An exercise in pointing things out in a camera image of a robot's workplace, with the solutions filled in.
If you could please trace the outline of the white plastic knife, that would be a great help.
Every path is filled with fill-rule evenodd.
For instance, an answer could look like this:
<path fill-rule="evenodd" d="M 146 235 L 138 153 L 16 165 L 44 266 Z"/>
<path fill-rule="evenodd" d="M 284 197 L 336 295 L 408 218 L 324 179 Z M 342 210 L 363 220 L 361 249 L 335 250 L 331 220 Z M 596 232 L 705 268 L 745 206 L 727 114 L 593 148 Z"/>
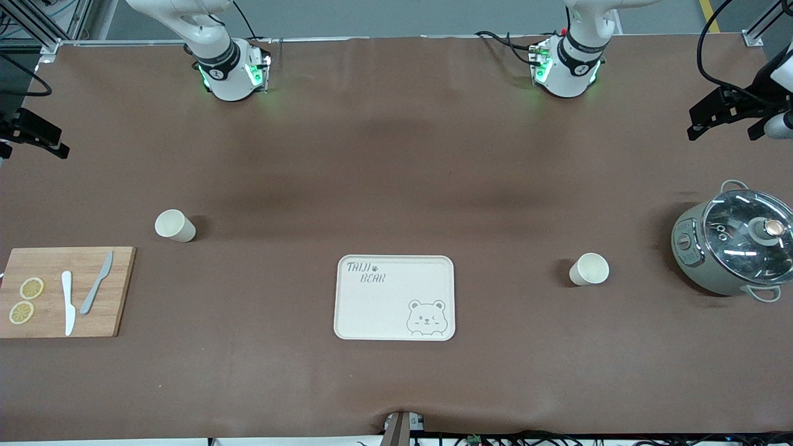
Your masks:
<path fill-rule="evenodd" d="M 72 272 L 63 271 L 61 275 L 64 305 L 64 335 L 71 336 L 76 324 L 76 307 L 72 303 Z"/>

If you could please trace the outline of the cream bear print tray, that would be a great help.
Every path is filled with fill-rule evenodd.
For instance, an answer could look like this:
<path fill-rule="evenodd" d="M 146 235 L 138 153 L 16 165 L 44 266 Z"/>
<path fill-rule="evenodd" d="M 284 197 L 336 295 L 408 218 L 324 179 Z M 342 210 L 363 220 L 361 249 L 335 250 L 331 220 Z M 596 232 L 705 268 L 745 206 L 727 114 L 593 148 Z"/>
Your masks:
<path fill-rule="evenodd" d="M 450 341 L 456 331 L 452 260 L 342 257 L 333 327 L 345 341 Z"/>

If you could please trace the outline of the wooden cutting board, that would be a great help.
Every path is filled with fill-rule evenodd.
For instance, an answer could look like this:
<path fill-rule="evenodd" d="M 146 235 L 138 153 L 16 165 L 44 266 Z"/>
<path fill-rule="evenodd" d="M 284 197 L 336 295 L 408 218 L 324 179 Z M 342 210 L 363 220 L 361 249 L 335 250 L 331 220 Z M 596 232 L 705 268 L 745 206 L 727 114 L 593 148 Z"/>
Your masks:
<path fill-rule="evenodd" d="M 110 275 L 102 282 L 90 313 L 81 315 L 82 303 L 110 250 L 114 252 Z M 116 336 L 135 256 L 133 247 L 15 248 L 0 285 L 0 339 Z M 72 303 L 77 310 L 71 336 L 64 335 L 63 271 L 72 272 Z M 42 278 L 45 290 L 36 299 L 25 300 L 18 290 L 31 277 Z M 20 301 L 31 301 L 36 310 L 27 323 L 13 325 L 9 311 Z"/>

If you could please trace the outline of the white IKEA cup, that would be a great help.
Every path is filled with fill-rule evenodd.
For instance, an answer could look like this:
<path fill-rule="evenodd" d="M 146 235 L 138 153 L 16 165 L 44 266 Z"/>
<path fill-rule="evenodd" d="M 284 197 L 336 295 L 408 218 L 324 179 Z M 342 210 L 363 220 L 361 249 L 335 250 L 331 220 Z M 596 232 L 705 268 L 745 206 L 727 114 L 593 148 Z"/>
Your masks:
<path fill-rule="evenodd" d="M 182 243 L 190 242 L 196 236 L 193 223 L 178 209 L 168 209 L 156 217 L 155 231 L 160 237 Z"/>
<path fill-rule="evenodd" d="M 577 286 L 603 283 L 609 277 L 611 268 L 607 260 L 595 252 L 583 254 L 569 270 L 571 282 Z"/>

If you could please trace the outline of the grey plastic knife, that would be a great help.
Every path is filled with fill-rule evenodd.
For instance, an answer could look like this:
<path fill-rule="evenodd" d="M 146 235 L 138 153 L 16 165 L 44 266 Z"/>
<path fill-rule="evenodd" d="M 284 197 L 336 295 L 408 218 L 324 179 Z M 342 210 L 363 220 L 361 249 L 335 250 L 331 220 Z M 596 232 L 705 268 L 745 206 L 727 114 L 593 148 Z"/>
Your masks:
<path fill-rule="evenodd" d="M 82 303 L 82 307 L 79 310 L 79 313 L 81 315 L 87 315 L 88 313 L 90 313 L 91 308 L 93 307 L 94 301 L 96 299 L 97 292 L 99 291 L 99 288 L 102 285 L 102 282 L 110 275 L 110 271 L 113 265 L 113 258 L 114 258 L 113 250 L 108 251 L 107 257 L 105 257 L 105 261 L 99 273 L 97 274 L 94 284 L 91 286 L 90 291 L 87 297 L 85 297 L 85 300 Z"/>

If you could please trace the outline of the brown table cover mat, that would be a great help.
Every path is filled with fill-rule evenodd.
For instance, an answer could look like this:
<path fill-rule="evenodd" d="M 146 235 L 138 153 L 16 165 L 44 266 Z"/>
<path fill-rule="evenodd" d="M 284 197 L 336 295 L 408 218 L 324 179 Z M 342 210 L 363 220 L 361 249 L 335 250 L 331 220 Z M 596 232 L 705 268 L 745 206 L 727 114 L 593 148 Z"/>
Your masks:
<path fill-rule="evenodd" d="M 716 297 L 677 217 L 741 180 L 793 206 L 793 142 L 689 141 L 714 86 L 691 35 L 615 37 L 583 96 L 476 38 L 284 43 L 270 88 L 202 87 L 178 46 L 62 48 L 29 109 L 59 160 L 0 168 L 12 248 L 133 246 L 121 328 L 0 339 L 0 441 L 793 430 L 793 296 Z M 160 237 L 178 209 L 196 236 Z M 583 254 L 607 280 L 577 286 Z M 446 256 L 450 341 L 335 335 L 346 255 Z"/>

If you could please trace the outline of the grey-green cooking pot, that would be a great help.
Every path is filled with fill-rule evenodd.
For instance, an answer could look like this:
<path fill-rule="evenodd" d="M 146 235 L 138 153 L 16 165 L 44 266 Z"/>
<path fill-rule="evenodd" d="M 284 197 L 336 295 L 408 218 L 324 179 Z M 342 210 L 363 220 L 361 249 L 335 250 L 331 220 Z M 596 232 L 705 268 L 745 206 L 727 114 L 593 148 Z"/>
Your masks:
<path fill-rule="evenodd" d="M 723 181 L 719 194 L 735 189 L 750 189 L 739 180 Z M 710 201 L 703 201 L 683 212 L 672 228 L 670 245 L 677 265 L 694 283 L 715 294 L 737 296 L 745 294 L 757 302 L 774 303 L 781 299 L 781 286 L 793 282 L 759 286 L 746 282 L 723 268 L 706 245 L 704 211 Z"/>

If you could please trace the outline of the glass pot lid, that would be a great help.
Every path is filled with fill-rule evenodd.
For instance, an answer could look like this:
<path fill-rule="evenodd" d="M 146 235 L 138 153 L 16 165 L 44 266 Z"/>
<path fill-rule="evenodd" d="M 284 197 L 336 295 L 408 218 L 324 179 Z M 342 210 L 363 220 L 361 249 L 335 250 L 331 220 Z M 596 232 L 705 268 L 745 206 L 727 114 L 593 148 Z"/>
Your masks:
<path fill-rule="evenodd" d="M 734 276 L 759 286 L 793 280 L 793 209 L 750 189 L 723 192 L 703 212 L 706 245 Z"/>

